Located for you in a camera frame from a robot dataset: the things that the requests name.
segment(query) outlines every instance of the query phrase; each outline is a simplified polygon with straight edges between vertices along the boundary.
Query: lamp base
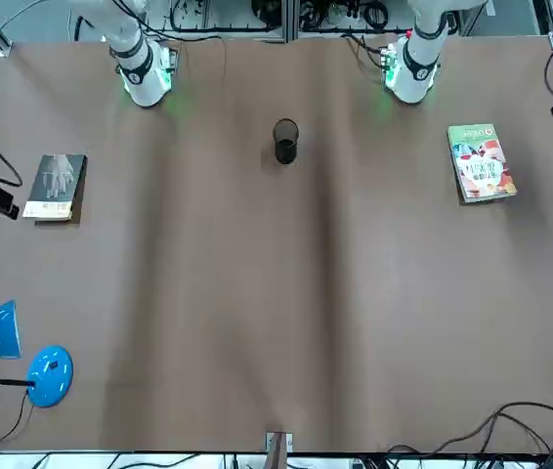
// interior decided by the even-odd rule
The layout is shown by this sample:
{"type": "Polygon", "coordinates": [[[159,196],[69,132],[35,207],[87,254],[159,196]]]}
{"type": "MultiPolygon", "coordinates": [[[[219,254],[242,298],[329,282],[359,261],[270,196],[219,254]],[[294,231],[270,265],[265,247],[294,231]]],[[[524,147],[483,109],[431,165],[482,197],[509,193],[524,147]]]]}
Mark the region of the lamp base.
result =
{"type": "Polygon", "coordinates": [[[29,366],[28,381],[35,386],[28,388],[29,400],[36,407],[58,404],[68,392],[72,382],[72,358],[64,347],[45,347],[29,366]]]}

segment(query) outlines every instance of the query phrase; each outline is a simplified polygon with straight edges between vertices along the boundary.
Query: book cover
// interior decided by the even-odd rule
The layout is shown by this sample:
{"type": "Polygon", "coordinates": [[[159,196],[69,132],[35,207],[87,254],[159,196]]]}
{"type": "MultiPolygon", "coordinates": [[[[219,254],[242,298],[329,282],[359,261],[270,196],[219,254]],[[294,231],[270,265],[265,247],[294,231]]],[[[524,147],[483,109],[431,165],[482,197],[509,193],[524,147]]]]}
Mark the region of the book cover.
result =
{"type": "Polygon", "coordinates": [[[452,164],[463,201],[482,202],[517,193],[492,124],[448,127],[452,164]]]}
{"type": "Polygon", "coordinates": [[[85,161],[84,154],[43,155],[22,217],[44,221],[70,220],[85,161]]]}

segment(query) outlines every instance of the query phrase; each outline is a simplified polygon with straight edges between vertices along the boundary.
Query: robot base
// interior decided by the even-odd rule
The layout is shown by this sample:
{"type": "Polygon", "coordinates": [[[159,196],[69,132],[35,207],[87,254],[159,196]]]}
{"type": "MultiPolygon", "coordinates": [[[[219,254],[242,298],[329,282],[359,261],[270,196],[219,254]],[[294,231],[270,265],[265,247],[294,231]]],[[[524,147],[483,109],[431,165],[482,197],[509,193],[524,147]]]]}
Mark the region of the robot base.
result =
{"type": "Polygon", "coordinates": [[[403,103],[416,105],[433,88],[439,65],[431,72],[428,79],[423,81],[416,80],[411,70],[404,64],[403,47],[405,45],[406,38],[403,37],[383,50],[381,80],[385,84],[385,87],[394,93],[403,103]]]}
{"type": "Polygon", "coordinates": [[[124,89],[139,107],[152,107],[159,103],[166,93],[172,89],[172,83],[177,71],[178,53],[156,42],[149,42],[152,47],[152,67],[144,76],[142,83],[134,84],[124,73],[120,73],[124,89]]]}

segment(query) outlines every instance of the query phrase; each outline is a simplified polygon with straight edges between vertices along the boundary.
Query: floor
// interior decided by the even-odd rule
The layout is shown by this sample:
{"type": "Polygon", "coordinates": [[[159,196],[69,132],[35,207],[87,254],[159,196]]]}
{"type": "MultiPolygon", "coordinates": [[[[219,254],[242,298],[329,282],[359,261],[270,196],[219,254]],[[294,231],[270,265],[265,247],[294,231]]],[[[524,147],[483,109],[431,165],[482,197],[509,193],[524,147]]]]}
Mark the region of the floor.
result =
{"type": "MultiPolygon", "coordinates": [[[[15,12],[29,5],[32,0],[0,0],[0,24],[7,21],[15,12]]],[[[244,25],[251,23],[252,18],[248,17],[248,9],[242,8],[240,2],[249,3],[250,0],[211,0],[212,11],[206,21],[208,23],[222,21],[244,25]],[[227,10],[226,2],[234,4],[234,8],[227,10]]],[[[521,35],[537,34],[536,22],[532,13],[532,0],[493,0],[496,12],[495,16],[482,14],[475,23],[472,35],[521,35]]],[[[151,7],[154,11],[166,12],[168,0],[152,0],[151,7]]],[[[71,40],[76,16],[70,17],[68,2],[65,0],[41,0],[39,4],[31,7],[27,12],[17,19],[9,22],[4,31],[7,36],[18,42],[60,42],[71,40]]],[[[197,18],[202,15],[192,15],[192,9],[186,15],[181,13],[178,18],[183,26],[192,27],[197,23],[197,18]]],[[[404,13],[395,15],[396,22],[407,21],[404,13]]],[[[82,27],[81,39],[86,41],[98,41],[100,34],[88,26],[82,27]]],[[[24,469],[30,468],[41,457],[41,454],[0,454],[0,469],[24,469]]],[[[155,454],[155,455],[122,455],[120,460],[113,466],[121,467],[126,464],[139,461],[150,461],[158,463],[169,463],[182,459],[180,454],[155,454]]],[[[111,463],[114,454],[108,453],[75,453],[56,454],[50,456],[40,469],[63,469],[80,467],[83,469],[101,468],[105,469],[111,463]]],[[[239,466],[243,469],[260,469],[263,467],[265,457],[261,455],[239,456],[239,466]]],[[[222,455],[202,455],[183,465],[187,469],[216,469],[221,466],[223,469],[232,466],[232,457],[227,457],[227,466],[222,455]]],[[[349,459],[292,459],[290,468],[301,469],[350,469],[352,461],[349,459]]],[[[507,467],[516,464],[507,463],[507,467]]],[[[534,465],[524,464],[522,469],[532,469],[534,465]]],[[[462,461],[426,461],[423,469],[462,469],[462,461]]],[[[417,461],[403,461],[400,469],[418,469],[417,461]]]]}

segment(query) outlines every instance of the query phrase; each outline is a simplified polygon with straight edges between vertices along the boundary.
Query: brown tabletop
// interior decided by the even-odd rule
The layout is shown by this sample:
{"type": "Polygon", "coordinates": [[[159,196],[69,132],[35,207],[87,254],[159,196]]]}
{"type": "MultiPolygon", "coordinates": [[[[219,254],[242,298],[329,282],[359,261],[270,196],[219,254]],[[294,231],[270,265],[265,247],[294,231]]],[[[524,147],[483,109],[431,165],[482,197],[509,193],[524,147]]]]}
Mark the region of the brown tabletop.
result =
{"type": "MultiPolygon", "coordinates": [[[[300,451],[430,450],[508,401],[553,405],[546,39],[449,40],[418,107],[353,51],[184,45],[177,91],[152,109],[103,44],[0,61],[18,202],[43,153],[90,158],[78,227],[0,216],[0,303],[17,300],[22,343],[0,375],[54,343],[75,369],[0,448],[256,451],[286,430],[300,451]],[[272,154],[282,117],[300,127],[289,167],[272,154]],[[447,127],[478,122],[519,193],[461,206],[447,127]]],[[[0,387],[0,435],[20,399],[0,387]]],[[[515,414],[553,440],[553,414],[515,414]]],[[[490,450],[535,448],[501,422],[490,450]]]]}

